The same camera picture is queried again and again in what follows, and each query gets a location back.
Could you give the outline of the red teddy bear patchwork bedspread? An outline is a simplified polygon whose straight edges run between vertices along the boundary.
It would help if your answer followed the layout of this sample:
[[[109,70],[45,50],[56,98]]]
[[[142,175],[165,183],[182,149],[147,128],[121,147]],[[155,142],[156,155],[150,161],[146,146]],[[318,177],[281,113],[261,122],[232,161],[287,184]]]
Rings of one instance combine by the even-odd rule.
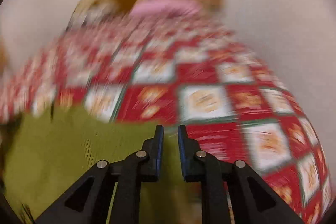
[[[249,164],[305,223],[331,204],[308,117],[266,63],[208,16],[123,16],[71,30],[1,84],[1,124],[75,106],[103,123],[185,125],[202,150]]]

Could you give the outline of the green orange striped knit sweater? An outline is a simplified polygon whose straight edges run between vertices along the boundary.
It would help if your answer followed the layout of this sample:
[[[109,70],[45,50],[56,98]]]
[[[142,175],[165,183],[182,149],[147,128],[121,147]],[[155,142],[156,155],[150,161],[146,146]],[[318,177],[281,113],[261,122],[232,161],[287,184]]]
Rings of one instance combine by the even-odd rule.
[[[157,122],[103,123],[83,107],[23,113],[1,124],[1,192],[20,223],[37,219],[100,160],[117,162],[153,137]],[[198,184],[183,181],[177,128],[165,127],[158,182],[141,189],[141,223],[200,223]]]

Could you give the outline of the pink pillow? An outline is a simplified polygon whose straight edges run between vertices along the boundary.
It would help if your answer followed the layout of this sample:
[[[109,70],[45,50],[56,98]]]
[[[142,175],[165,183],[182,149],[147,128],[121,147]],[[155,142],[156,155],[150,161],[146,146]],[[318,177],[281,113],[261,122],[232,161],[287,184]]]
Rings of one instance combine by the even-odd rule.
[[[203,10],[202,5],[195,0],[143,0],[133,6],[129,15],[152,16],[195,15]]]

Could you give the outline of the grey white patterned pillow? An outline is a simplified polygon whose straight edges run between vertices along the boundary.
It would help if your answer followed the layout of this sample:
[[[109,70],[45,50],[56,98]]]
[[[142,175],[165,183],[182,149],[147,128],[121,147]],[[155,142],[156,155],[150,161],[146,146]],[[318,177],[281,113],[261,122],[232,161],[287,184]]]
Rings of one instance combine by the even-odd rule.
[[[78,29],[92,24],[98,24],[119,13],[118,5],[109,2],[94,4],[84,11],[74,12],[68,23],[68,28]]]

